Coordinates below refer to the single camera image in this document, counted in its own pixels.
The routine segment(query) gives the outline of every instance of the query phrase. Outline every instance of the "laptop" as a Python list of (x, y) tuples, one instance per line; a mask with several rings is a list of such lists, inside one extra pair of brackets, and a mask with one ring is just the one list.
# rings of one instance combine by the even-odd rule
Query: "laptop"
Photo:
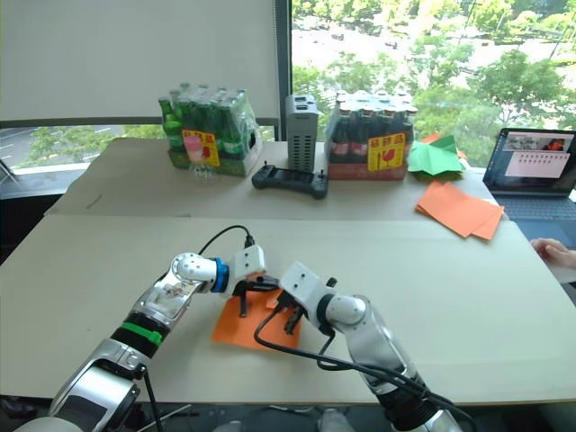
[(483, 182), (528, 239), (576, 248), (576, 131), (502, 129)]

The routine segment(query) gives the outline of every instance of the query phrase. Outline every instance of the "laptop screen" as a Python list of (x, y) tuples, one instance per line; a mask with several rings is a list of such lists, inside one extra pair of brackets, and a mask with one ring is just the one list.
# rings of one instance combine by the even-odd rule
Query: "laptop screen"
[(484, 183), (492, 192), (569, 194), (576, 184), (576, 132), (503, 129)]

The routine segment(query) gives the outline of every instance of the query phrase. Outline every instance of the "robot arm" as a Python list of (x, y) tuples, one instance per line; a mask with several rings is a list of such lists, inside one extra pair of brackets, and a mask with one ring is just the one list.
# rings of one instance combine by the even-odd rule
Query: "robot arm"
[(96, 348), (60, 389), (48, 418), (18, 432), (98, 432), (117, 430), (138, 398), (134, 380), (144, 376), (153, 355), (182, 318), (192, 296), (220, 293), (229, 298), (238, 282), (266, 272), (258, 245), (228, 263), (185, 253), (134, 303), (127, 318)]
[[(339, 295), (332, 289), (334, 284), (327, 286), (298, 262), (280, 280), (280, 286), (289, 294), (291, 302), (301, 307), (295, 316), (304, 314), (327, 336), (333, 329), (344, 334), (355, 363), (391, 369), (424, 386), (416, 366), (386, 328), (374, 305), (364, 296)], [(396, 430), (462, 432), (450, 412), (440, 409), (432, 400), (406, 391), (391, 380), (384, 381), (366, 373), (362, 377)]]

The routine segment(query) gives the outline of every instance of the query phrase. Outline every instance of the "black controller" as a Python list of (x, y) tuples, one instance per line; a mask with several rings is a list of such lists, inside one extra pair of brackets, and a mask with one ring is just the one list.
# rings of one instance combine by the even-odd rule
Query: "black controller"
[(252, 175), (252, 185), (256, 189), (277, 187), (304, 192), (319, 200), (328, 192), (328, 177), (324, 174), (324, 170), (319, 174), (313, 174), (297, 169), (276, 168), (265, 162), (264, 166)]

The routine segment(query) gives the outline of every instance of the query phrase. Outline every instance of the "roller blind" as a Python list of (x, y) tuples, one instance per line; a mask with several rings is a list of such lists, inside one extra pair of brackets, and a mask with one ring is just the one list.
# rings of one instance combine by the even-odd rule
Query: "roller blind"
[(271, 0), (3, 0), (0, 120), (159, 116), (180, 82), (279, 116)]

